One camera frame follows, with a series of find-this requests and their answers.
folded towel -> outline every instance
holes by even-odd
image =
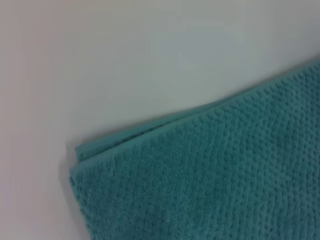
[[[320,239],[320,61],[76,153],[93,240]]]

white surface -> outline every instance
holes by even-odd
[[[87,240],[75,145],[314,57],[318,0],[1,0],[0,239]]]

